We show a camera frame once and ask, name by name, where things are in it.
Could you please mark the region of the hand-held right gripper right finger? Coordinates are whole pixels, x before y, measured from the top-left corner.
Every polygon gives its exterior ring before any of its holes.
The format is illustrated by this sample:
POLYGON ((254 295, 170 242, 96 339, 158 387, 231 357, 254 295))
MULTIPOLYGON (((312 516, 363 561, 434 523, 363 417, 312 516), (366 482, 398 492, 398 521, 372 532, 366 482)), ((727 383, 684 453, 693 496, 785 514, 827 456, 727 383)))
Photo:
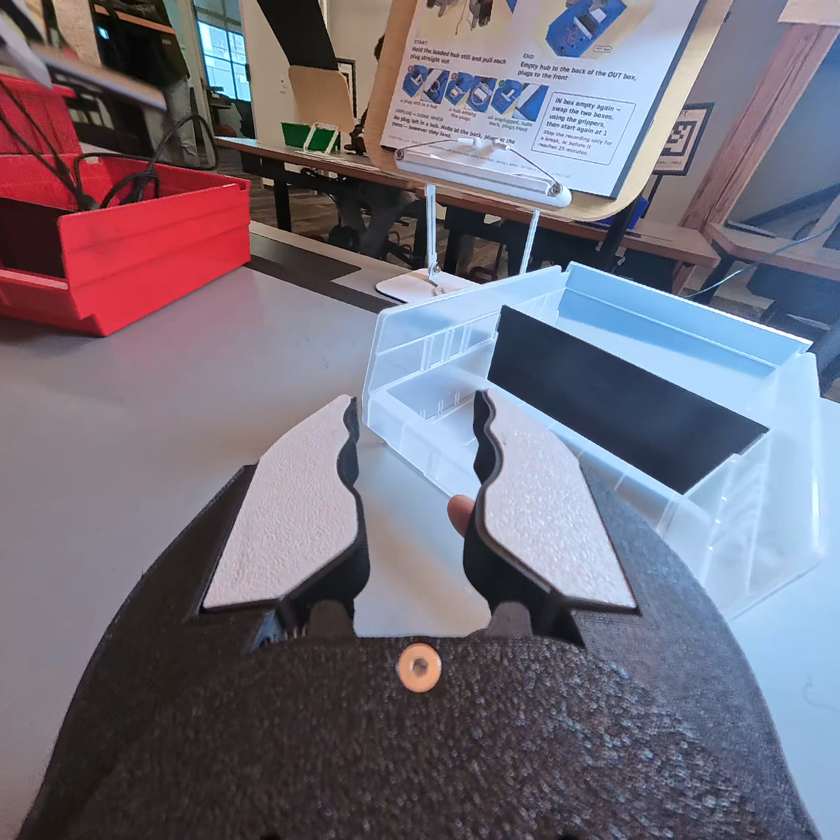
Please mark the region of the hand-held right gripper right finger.
POLYGON ((479 491, 465 536, 469 582, 495 609, 635 613, 637 601, 578 459, 496 390, 474 402, 479 491))

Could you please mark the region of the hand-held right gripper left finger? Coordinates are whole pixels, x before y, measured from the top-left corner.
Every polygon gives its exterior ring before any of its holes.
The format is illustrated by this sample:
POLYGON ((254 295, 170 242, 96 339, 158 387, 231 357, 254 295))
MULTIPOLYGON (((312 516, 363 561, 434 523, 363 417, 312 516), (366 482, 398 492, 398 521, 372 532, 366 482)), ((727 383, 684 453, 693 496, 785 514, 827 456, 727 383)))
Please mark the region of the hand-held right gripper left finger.
POLYGON ((351 613, 371 570, 356 400, 340 395, 260 457, 203 608, 275 602, 295 614, 334 600, 351 613))

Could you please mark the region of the clear plastic bin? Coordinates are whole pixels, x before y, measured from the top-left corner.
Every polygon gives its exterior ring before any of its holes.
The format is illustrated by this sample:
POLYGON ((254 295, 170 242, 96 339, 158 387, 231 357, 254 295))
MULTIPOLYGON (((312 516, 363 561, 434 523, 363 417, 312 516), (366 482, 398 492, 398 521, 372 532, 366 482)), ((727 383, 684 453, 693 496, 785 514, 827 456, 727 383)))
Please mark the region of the clear plastic bin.
POLYGON ((663 291, 571 264, 383 310, 363 419, 449 495, 476 499, 474 402, 496 390, 561 438, 584 476, 633 508, 725 617, 824 554, 816 357, 809 343, 663 291), (489 381, 501 307, 526 313, 766 426, 685 494, 489 381))

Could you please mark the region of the red plastic bin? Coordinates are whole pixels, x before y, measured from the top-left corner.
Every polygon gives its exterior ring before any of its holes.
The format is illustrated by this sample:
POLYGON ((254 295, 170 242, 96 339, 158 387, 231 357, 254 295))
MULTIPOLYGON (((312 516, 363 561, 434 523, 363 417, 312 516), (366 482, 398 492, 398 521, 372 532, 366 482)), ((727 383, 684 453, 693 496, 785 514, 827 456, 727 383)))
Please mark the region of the red plastic bin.
POLYGON ((250 182, 143 159, 84 154, 64 99, 2 76, 1 313, 98 337, 250 258, 250 182))

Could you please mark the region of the black bin divider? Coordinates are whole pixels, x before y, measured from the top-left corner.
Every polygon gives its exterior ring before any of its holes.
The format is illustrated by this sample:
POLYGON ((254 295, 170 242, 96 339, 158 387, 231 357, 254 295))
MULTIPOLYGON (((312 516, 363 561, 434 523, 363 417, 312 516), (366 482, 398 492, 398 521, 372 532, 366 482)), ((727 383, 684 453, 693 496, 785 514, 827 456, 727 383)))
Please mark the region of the black bin divider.
POLYGON ((680 494, 769 432, 509 306, 489 381, 680 494))

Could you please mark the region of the long wooden desk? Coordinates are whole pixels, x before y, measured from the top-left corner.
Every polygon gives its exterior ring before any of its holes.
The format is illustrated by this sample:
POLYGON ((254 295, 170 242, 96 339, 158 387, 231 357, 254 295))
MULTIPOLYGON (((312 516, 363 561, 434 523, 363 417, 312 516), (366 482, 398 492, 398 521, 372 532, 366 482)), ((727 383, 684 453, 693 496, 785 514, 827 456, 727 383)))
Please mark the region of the long wooden desk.
MULTIPOLYGON (((282 145, 264 145, 253 139, 220 137, 218 149, 236 151, 243 171, 275 183, 277 222, 280 228, 291 230, 288 188, 302 188, 315 193, 335 194, 347 185, 347 179, 371 182, 379 186, 425 196, 425 185, 411 177, 379 170, 365 156, 341 152, 323 154, 282 145)), ((444 184, 436 188, 437 203, 458 207, 480 215, 491 215, 526 223, 535 206, 516 199, 498 198, 482 191, 462 190, 444 184)), ((702 234, 694 229, 640 220, 626 233, 620 246, 651 255, 672 259, 690 266, 714 267, 719 257, 702 234)))

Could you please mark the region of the small wooden board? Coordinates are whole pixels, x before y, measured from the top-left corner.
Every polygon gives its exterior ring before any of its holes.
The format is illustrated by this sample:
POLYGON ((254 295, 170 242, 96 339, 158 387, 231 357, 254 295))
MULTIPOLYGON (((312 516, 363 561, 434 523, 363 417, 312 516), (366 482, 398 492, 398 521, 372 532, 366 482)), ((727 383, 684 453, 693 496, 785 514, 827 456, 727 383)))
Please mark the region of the small wooden board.
POLYGON ((290 65, 300 123, 320 123, 350 134, 355 127, 350 90, 339 70, 290 65))

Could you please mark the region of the window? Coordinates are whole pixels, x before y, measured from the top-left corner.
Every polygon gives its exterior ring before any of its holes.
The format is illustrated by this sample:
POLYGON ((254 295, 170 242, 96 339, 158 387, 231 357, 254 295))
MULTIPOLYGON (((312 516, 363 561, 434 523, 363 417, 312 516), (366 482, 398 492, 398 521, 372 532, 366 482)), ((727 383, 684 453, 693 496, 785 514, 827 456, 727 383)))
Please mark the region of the window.
POLYGON ((225 18, 217 25, 216 20, 199 17, 197 28, 210 87, 219 88, 232 100, 251 102, 245 38, 240 22, 225 18))

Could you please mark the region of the printed wall marker tag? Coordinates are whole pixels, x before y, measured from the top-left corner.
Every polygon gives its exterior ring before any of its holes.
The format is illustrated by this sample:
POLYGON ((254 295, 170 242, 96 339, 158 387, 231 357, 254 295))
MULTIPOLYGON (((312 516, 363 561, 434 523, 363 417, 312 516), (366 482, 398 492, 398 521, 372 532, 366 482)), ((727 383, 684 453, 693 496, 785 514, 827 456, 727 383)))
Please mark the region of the printed wall marker tag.
POLYGON ((708 125, 714 102, 687 103, 658 158, 654 175, 687 175, 708 125))

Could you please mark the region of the wooden post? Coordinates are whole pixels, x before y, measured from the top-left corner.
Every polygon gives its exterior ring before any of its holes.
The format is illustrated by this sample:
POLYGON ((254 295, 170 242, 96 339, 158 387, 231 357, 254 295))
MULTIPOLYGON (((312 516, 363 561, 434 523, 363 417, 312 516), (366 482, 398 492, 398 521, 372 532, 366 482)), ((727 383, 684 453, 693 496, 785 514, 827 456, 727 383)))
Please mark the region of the wooden post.
POLYGON ((742 115, 732 124, 680 226, 704 233, 729 217, 805 93, 839 31, 838 1, 790 1, 784 34, 742 115))

